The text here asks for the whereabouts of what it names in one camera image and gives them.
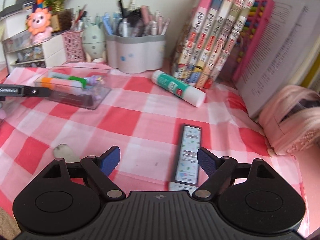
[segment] orange lion mane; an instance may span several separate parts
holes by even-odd
[[[41,26],[40,28],[34,29],[31,27],[32,20],[34,19],[36,14],[39,12],[44,13],[46,21],[43,26]],[[30,14],[30,16],[29,16],[29,19],[28,19],[29,32],[31,32],[33,35],[37,35],[38,33],[45,32],[46,27],[48,27],[50,25],[50,21],[49,21],[50,18],[51,18],[51,14],[49,13],[47,8],[45,8],[45,9],[37,8],[36,11],[34,13]]]

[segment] beige carpet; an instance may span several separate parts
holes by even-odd
[[[0,235],[8,240],[12,240],[20,234],[20,232],[17,222],[0,208]]]

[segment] checkered tablecloth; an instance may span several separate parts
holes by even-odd
[[[5,83],[33,85],[44,71],[16,68]],[[126,194],[167,190],[184,123],[202,127],[202,146],[218,157],[242,163],[264,159],[305,198],[296,159],[268,155],[265,137],[236,90],[215,84],[196,108],[153,84],[151,74],[111,70],[112,91],[94,111],[40,98],[9,100],[12,112],[0,127],[0,206],[12,215],[15,197],[53,160],[52,150],[61,143],[80,158],[119,146],[121,161],[110,178]],[[206,179],[201,170],[200,182]],[[300,233],[308,234],[308,215]]]

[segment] lion figurine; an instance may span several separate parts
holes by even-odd
[[[38,44],[51,38],[53,29],[50,26],[50,18],[51,14],[47,8],[37,8],[34,13],[30,14],[28,19],[28,30],[31,32],[32,44]]]

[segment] white pen holder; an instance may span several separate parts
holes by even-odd
[[[106,35],[108,65],[128,74],[162,68],[165,36]]]

